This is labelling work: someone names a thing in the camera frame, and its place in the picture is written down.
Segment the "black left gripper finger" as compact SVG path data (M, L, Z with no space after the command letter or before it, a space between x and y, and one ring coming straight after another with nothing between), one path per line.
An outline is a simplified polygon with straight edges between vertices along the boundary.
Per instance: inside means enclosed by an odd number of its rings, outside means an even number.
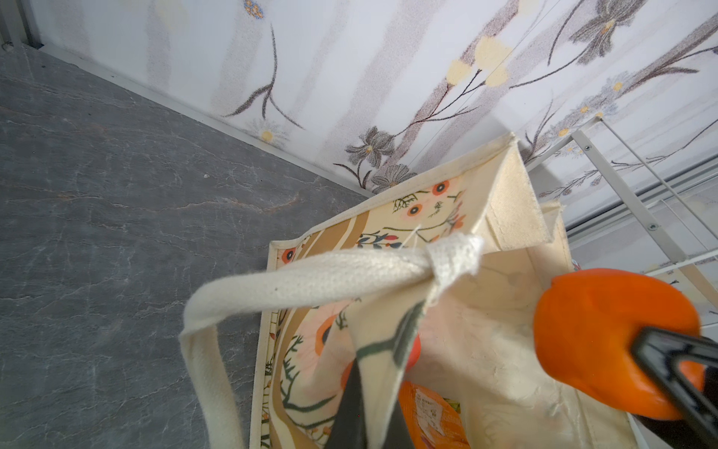
M355 362L353 362L351 368L340 407L338 407L338 412L335 416L334 425L325 444L326 449L368 448L364 402L361 391L361 374ZM383 448L414 449L398 400L395 401L392 408L388 433L383 443Z

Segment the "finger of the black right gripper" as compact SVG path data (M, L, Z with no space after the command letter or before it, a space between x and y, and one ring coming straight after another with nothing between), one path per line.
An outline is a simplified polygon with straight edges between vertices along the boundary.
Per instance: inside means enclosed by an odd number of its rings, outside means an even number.
M669 446L717 445L717 342L657 327L645 327L631 346L641 371L679 412L674 421L639 416L639 422ZM696 387L681 366L695 362L704 385Z

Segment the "orange bell pepper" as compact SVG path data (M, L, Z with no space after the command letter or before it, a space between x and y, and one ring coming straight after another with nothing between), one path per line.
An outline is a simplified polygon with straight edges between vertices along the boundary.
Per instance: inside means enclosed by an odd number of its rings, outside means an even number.
M654 420L681 415L634 361L645 327L699 337L691 301L656 278L587 269L553 278L533 320L538 362L553 379L615 409Z

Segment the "orange candy bag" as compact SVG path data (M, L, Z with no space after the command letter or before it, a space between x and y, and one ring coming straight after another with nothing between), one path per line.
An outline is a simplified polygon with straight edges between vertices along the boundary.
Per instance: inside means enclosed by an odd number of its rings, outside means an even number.
M459 413L439 394L404 382L398 403L414 448L469 448Z

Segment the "red tomato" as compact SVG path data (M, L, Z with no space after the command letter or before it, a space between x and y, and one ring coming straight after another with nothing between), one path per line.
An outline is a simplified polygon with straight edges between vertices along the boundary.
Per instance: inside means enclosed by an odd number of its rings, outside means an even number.
M411 370L411 369L416 365L417 361L418 361L419 358L420 358L421 351L422 351L421 338L420 338L419 336L417 336L416 339L414 340L414 344L413 344L413 347L412 347L412 349L411 349L411 353L409 353L409 358L408 358L408 362L407 362L407 366L406 366L406 371L407 371L407 372L408 372L409 370ZM341 388L342 388L342 389L345 389L345 388L346 388L346 385L347 385L347 383L348 383L348 380L349 380L349 377L350 377L350 374L351 374L351 371L352 371L352 368L353 368L353 364L355 364L355 363L354 363L354 362L351 362L351 363L345 368L344 372L342 372L342 376L341 376L341 379L340 379L340 385L341 385Z

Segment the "floral canvas tote bag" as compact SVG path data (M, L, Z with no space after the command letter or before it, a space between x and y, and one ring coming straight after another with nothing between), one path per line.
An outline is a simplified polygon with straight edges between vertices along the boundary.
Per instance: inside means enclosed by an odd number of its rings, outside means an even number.
M538 202L513 134L273 241L264 271L185 306L209 444L325 448L355 362L368 448L383 448L404 382L459 413L469 448L633 448L625 413L536 357L536 305L572 269L561 207Z

